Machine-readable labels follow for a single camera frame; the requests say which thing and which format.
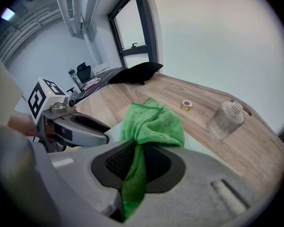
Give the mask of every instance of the black pillow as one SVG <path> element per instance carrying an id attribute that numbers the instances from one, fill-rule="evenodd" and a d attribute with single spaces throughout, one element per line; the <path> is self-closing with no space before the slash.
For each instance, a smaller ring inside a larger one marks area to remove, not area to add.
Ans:
<path id="1" fill-rule="evenodd" d="M 144 81 L 151 79 L 153 74 L 160 70 L 163 65 L 155 62 L 144 62 L 139 65 L 133 66 L 130 69 L 125 69 L 115 75 L 109 80 L 109 83 L 125 83 L 130 82 L 141 83 L 144 85 Z"/>

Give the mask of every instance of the wooden table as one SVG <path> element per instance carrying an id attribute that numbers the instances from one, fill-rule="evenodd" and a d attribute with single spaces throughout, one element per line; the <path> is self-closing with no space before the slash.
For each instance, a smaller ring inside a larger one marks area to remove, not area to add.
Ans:
<path id="1" fill-rule="evenodd" d="M 260 195 L 280 185 L 284 144 L 250 106 L 227 93 L 157 73 L 145 86 L 109 85 L 77 104 L 77 109 L 113 127 L 124 119 L 132 102 L 141 104 L 149 97 L 176 112 L 186 133 L 228 163 Z M 180 109 L 185 99 L 192 102 L 189 112 Z M 238 101 L 247 113 L 244 124 L 219 141 L 210 136 L 206 124 L 226 100 Z"/>

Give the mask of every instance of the office chair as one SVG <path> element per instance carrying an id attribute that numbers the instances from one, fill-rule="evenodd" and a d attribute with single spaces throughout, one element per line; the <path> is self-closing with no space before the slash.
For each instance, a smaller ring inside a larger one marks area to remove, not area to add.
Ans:
<path id="1" fill-rule="evenodd" d="M 91 72 L 91 67 L 87 66 L 84 69 L 79 70 L 77 72 L 77 76 L 79 77 L 80 81 L 84 83 L 90 79 L 90 72 Z"/>
<path id="2" fill-rule="evenodd" d="M 77 71 L 81 71 L 81 70 L 83 70 L 85 68 L 87 68 L 87 66 L 86 66 L 86 64 L 84 62 L 84 63 L 80 64 L 79 66 L 77 66 Z"/>

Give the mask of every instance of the microfiber cloth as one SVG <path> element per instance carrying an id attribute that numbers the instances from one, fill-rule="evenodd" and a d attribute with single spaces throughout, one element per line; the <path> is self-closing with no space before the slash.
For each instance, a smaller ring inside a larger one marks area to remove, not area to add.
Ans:
<path id="1" fill-rule="evenodd" d="M 120 140 L 129 139 L 136 140 L 136 147 L 121 192 L 125 219 L 134 213 L 145 194 L 147 181 L 143 144 L 157 142 L 184 147 L 183 125 L 172 110 L 149 98 L 141 105 L 132 103 L 127 111 Z"/>

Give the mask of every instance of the clear plastic bottle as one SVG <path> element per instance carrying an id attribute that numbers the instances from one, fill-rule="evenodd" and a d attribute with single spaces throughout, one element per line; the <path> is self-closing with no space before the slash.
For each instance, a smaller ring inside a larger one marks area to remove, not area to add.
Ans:
<path id="1" fill-rule="evenodd" d="M 222 140 L 237 130 L 244 120 L 241 104 L 225 101 L 208 122 L 207 129 L 211 135 Z"/>
<path id="2" fill-rule="evenodd" d="M 80 81 L 79 77 L 77 76 L 75 70 L 73 68 L 70 68 L 70 70 L 68 71 L 68 74 L 70 75 L 71 79 L 74 81 L 74 83 L 77 84 L 77 86 L 82 89 L 83 88 L 83 84 Z"/>

